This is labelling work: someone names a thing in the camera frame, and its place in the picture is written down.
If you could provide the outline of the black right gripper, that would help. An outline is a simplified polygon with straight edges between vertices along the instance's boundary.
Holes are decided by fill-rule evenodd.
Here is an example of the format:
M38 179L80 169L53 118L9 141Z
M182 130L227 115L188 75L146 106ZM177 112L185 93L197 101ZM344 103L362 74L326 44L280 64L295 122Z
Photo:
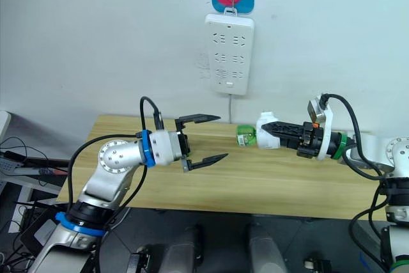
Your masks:
M303 125L274 121L262 124L261 128L271 136L280 138L280 145L297 150L299 157L317 157L323 142L323 128L317 123Z

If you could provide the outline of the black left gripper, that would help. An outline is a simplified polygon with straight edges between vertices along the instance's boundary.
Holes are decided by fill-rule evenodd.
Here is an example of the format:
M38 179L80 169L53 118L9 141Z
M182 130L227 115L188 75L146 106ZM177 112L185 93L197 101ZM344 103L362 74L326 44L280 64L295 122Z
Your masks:
M181 154L183 157L188 157L190 154L190 145L188 135L183 133L186 123L205 123L209 121L219 120L220 116L211 115L211 114L191 114L187 116L180 116L174 120L176 127L176 134L178 136L178 141L181 149ZM218 161L226 158L227 153L220 155L214 155L211 157L206 157L200 162L192 162L190 159L182 159L182 170L184 173L192 171L194 169L205 168L211 166L212 164L217 163Z

